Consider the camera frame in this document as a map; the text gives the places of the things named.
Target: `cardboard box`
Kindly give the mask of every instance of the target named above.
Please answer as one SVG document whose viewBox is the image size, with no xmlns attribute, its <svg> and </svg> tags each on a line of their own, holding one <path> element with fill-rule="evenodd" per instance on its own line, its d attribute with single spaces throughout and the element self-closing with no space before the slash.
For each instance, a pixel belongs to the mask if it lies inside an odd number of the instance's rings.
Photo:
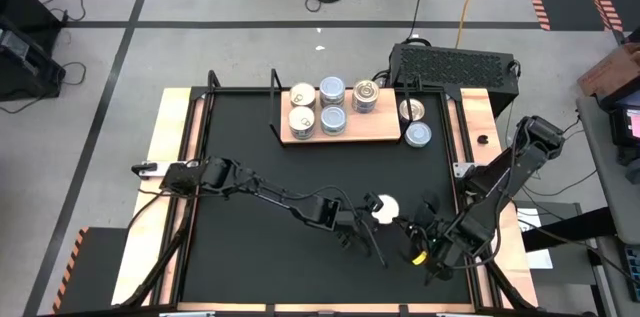
<svg viewBox="0 0 640 317">
<path fill-rule="evenodd" d="M 582 92 L 612 105 L 640 88 L 640 43 L 616 48 L 578 79 Z"/>
</svg>

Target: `white paper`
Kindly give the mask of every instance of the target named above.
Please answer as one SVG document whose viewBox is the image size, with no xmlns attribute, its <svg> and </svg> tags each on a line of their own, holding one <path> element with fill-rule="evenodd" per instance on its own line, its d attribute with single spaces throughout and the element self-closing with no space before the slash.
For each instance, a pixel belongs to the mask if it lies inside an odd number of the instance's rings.
<svg viewBox="0 0 640 317">
<path fill-rule="evenodd" d="M 529 222 L 536 227 L 541 226 L 540 216 L 538 216 L 538 210 L 535 208 L 518 208 L 518 219 Z M 522 232 L 526 232 L 533 228 L 526 223 L 518 223 L 520 224 L 520 231 Z M 551 255 L 549 255 L 548 249 L 527 253 L 527 260 L 529 260 L 529 268 L 553 269 Z"/>
</svg>

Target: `tin can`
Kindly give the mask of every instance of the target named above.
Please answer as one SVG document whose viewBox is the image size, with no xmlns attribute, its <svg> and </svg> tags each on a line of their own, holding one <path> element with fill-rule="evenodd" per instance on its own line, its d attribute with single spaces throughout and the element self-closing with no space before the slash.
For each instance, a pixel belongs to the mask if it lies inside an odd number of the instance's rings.
<svg viewBox="0 0 640 317">
<path fill-rule="evenodd" d="M 424 147 L 431 141 L 431 128 L 423 122 L 411 122 L 404 139 L 411 147 Z"/>
<path fill-rule="evenodd" d="M 320 115 L 322 131 L 329 136 L 342 134 L 347 127 L 347 113 L 338 106 L 328 106 Z"/>
<path fill-rule="evenodd" d="M 316 89 L 308 83 L 297 83 L 289 90 L 291 105 L 293 107 L 316 108 Z"/>
<path fill-rule="evenodd" d="M 344 82 L 338 77 L 327 77 L 320 82 L 320 105 L 342 106 L 344 103 Z"/>
<path fill-rule="evenodd" d="M 424 117 L 424 105 L 422 102 L 417 99 L 410 98 L 409 104 L 411 105 L 411 115 L 414 121 L 421 120 Z M 398 113 L 400 114 L 400 118 L 402 121 L 409 122 L 409 109 L 407 108 L 407 100 L 402 100 L 400 102 L 400 107 L 398 107 Z"/>
<path fill-rule="evenodd" d="M 309 107 L 295 107 L 289 112 L 289 128 L 293 137 L 306 140 L 313 136 L 315 114 Z"/>
<path fill-rule="evenodd" d="M 378 85 L 369 80 L 356 83 L 353 86 L 353 98 L 351 105 L 353 110 L 358 113 L 369 113 L 376 107 L 376 101 L 380 94 Z"/>
</svg>

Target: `wooden board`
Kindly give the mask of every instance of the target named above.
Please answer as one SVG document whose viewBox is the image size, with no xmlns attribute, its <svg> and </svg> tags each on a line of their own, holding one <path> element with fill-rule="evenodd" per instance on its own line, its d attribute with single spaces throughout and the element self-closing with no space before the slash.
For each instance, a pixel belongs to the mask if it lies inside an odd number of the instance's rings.
<svg viewBox="0 0 640 317">
<path fill-rule="evenodd" d="M 347 127 L 343 134 L 329 136 L 322 132 L 320 126 L 320 92 L 316 91 L 316 123 L 314 133 L 307 140 L 293 137 L 289 128 L 289 112 L 291 106 L 289 91 L 282 92 L 280 99 L 280 138 L 288 143 L 318 142 L 356 142 L 356 141 L 395 141 L 400 138 L 400 121 L 396 105 L 396 94 L 392 88 L 381 88 L 378 101 L 373 111 L 358 113 L 351 107 L 352 90 L 345 91 L 344 110 L 347 113 Z"/>
<path fill-rule="evenodd" d="M 164 90 L 149 147 L 148 160 L 178 160 L 190 93 L 190 88 L 167 88 Z M 162 182 L 161 177 L 150 178 L 140 183 L 140 189 L 160 192 L 158 189 L 160 182 Z M 138 193 L 132 215 L 153 197 Z M 131 227 L 122 255 L 122 263 L 111 300 L 112 304 L 122 303 L 129 298 L 156 263 L 168 208 L 169 198 L 159 198 L 138 217 L 136 223 Z"/>
<path fill-rule="evenodd" d="M 476 163 L 489 164 L 502 153 L 498 131 L 495 121 L 493 120 L 491 103 L 489 102 L 489 94 L 487 90 L 480 88 L 465 88 L 460 92 L 462 95 L 464 115 L 467 120 L 469 140 L 473 151 L 473 160 Z M 489 143 L 484 145 L 478 143 L 478 136 L 480 135 L 486 135 Z M 496 263 L 500 266 L 509 281 L 516 287 L 518 292 L 520 292 L 522 297 L 532 305 L 537 306 L 538 299 L 533 286 L 533 280 L 531 279 L 529 262 L 524 249 L 524 243 L 522 242 L 522 234 L 518 224 L 516 209 L 513 204 L 507 205 L 500 214 L 500 233 L 502 234 L 502 246 L 496 256 Z M 488 285 L 484 283 L 483 289 L 487 288 Z M 485 291 L 481 290 L 481 292 L 484 301 Z M 502 296 L 502 303 L 507 308 L 511 306 L 504 295 Z"/>
</svg>

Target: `gray floor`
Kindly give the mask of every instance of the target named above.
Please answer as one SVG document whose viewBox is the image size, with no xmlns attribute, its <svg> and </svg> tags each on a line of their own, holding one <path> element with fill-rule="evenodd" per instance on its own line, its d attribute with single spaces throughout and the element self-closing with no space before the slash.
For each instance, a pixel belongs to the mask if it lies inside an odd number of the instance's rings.
<svg viewBox="0 0 640 317">
<path fill-rule="evenodd" d="M 127 21 L 135 0 L 85 0 L 87 21 Z M 146 21 L 411 20 L 415 0 L 343 0 L 312 14 L 304 0 L 145 0 Z M 457 21 L 464 0 L 422 0 L 419 19 Z M 73 16 L 76 0 L 61 1 Z M 535 22 L 530 0 L 472 0 L 469 21 Z M 0 114 L 0 314 L 22 314 L 51 231 L 87 138 L 105 81 L 120 45 L 121 29 L 67 29 L 55 58 L 82 61 L 87 82 L 67 86 L 60 98 L 43 101 L 15 116 Z M 283 82 L 317 83 L 326 75 L 347 82 L 386 67 L 393 43 L 407 29 L 137 29 L 128 48 L 86 178 L 62 241 L 40 313 L 49 312 L 77 230 L 124 227 L 131 217 L 138 181 L 129 167 L 146 156 L 162 90 L 205 83 L 215 69 L 225 85 L 267 85 L 269 69 Z M 456 30 L 417 30 L 434 45 L 453 47 Z M 524 115 L 538 114 L 559 126 L 576 118 L 576 79 L 605 56 L 615 42 L 607 32 L 465 30 L 461 48 L 513 53 L 522 62 L 521 94 L 510 131 Z M 78 76 L 70 70 L 69 78 Z M 507 114 L 498 119 L 502 135 Z M 556 191 L 594 169 L 582 134 L 529 186 Z M 579 202 L 583 210 L 605 204 L 597 176 L 553 198 Z M 572 286 L 537 286 L 552 310 L 592 309 L 589 291 Z"/>
</svg>

